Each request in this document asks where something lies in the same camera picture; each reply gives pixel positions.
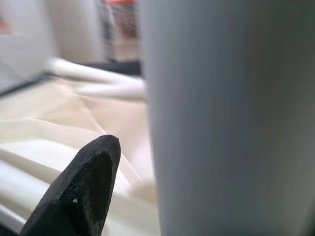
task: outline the red object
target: red object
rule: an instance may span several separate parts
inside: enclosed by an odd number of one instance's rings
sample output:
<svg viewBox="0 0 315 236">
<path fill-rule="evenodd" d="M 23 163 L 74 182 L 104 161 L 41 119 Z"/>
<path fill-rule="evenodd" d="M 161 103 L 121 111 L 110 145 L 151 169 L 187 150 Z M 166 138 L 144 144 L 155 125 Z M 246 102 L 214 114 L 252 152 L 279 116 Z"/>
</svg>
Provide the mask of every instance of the red object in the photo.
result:
<svg viewBox="0 0 315 236">
<path fill-rule="evenodd" d="M 127 4 L 133 4 L 136 2 L 136 0 L 105 0 L 108 4 L 112 5 L 127 5 Z"/>
</svg>

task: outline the blurry background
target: blurry background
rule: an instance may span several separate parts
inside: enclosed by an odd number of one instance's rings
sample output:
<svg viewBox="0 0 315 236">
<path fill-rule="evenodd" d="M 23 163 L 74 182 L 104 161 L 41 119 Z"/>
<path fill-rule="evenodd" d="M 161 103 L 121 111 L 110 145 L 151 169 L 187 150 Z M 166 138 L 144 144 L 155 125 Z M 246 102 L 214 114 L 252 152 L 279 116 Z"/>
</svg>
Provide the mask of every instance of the blurry background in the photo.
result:
<svg viewBox="0 0 315 236">
<path fill-rule="evenodd" d="M 139 59 L 134 0 L 0 0 L 0 90 L 58 56 L 72 62 Z"/>
</svg>

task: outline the white cylinder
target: white cylinder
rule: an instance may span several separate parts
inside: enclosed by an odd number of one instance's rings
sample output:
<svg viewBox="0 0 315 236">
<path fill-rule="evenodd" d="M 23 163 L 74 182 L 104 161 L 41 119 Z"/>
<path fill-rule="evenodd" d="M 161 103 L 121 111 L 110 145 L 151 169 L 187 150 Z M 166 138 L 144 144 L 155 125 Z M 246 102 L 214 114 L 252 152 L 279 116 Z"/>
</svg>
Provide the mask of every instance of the white cylinder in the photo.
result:
<svg viewBox="0 0 315 236">
<path fill-rule="evenodd" d="M 78 65 L 60 58 L 51 58 L 47 60 L 45 67 L 47 71 L 56 75 L 73 77 L 86 81 L 115 84 L 127 83 L 130 81 L 130 76 L 127 75 Z"/>
<path fill-rule="evenodd" d="M 315 4 L 140 5 L 162 235 L 299 235 L 315 200 Z"/>
</svg>

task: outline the white wall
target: white wall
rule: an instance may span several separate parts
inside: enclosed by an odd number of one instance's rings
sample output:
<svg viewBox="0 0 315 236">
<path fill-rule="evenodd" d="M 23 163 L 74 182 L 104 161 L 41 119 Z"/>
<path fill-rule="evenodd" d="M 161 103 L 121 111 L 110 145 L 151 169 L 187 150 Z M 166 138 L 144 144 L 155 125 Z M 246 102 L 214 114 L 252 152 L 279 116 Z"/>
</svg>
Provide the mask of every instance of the white wall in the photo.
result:
<svg viewBox="0 0 315 236">
<path fill-rule="evenodd" d="M 72 62 L 105 61 L 97 0 L 45 0 L 61 57 Z"/>
<path fill-rule="evenodd" d="M 27 78 L 42 69 L 46 58 L 58 55 L 46 8 L 41 0 L 1 2 L 13 32 L 0 35 L 0 62 Z M 9 85 L 0 77 L 1 89 Z"/>
</svg>

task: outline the black rubber tip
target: black rubber tip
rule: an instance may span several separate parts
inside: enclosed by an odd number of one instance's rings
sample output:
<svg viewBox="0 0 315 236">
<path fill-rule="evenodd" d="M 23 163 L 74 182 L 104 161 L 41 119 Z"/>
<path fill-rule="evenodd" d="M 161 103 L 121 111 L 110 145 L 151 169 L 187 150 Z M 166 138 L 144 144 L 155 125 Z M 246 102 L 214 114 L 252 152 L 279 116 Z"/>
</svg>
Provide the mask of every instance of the black rubber tip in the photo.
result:
<svg viewBox="0 0 315 236">
<path fill-rule="evenodd" d="M 112 135 L 85 145 L 51 184 L 20 236 L 101 235 L 120 155 Z"/>
</svg>

